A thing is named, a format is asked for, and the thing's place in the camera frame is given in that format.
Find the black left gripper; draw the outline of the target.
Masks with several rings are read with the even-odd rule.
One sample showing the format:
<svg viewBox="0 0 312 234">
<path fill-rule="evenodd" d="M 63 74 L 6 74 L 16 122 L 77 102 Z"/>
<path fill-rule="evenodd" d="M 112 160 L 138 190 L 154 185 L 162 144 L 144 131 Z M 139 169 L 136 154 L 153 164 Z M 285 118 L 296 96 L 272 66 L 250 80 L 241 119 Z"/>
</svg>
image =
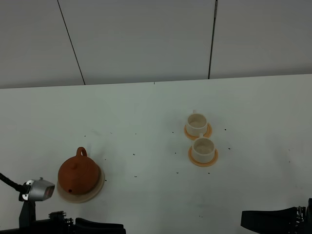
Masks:
<svg viewBox="0 0 312 234">
<path fill-rule="evenodd" d="M 36 220 L 36 205 L 25 201 L 19 215 L 19 228 L 2 230 L 1 234 L 126 234 L 122 224 L 92 222 L 83 218 L 65 218 L 63 211 L 52 212 L 48 219 Z"/>
</svg>

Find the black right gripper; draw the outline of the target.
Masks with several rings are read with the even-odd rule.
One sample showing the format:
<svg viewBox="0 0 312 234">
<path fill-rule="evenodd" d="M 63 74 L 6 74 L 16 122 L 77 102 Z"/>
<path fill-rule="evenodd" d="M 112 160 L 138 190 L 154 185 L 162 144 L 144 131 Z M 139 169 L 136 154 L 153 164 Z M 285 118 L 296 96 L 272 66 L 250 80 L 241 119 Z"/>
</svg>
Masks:
<svg viewBox="0 0 312 234">
<path fill-rule="evenodd" d="M 243 211 L 242 227 L 250 231 L 293 231 L 312 234 L 312 199 L 307 207 L 292 207 L 279 211 Z"/>
</svg>

